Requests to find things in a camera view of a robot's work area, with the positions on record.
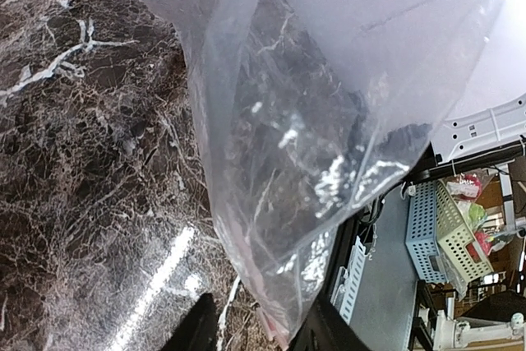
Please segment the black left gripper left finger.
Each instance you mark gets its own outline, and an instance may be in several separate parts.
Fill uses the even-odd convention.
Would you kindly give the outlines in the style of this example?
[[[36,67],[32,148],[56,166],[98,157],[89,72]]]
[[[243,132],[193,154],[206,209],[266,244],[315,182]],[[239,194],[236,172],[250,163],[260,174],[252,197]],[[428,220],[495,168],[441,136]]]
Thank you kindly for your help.
[[[160,351],[216,350],[217,311],[211,293],[203,293],[181,319]]]

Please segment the clear zip top bag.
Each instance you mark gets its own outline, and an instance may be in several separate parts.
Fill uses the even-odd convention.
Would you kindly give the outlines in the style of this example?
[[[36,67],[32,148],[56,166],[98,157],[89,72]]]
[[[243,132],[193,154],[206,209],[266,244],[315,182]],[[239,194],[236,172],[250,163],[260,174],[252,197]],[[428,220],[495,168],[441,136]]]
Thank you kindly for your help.
[[[336,228],[416,165],[503,0],[142,0],[182,45],[215,230],[282,345]]]

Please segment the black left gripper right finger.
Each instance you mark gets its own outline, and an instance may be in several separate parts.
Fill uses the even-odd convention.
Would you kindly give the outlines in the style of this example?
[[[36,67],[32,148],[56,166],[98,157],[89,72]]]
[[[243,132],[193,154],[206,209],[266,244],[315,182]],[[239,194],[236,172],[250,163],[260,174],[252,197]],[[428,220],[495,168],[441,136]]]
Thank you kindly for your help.
[[[316,299],[288,350],[368,351],[327,299]]]

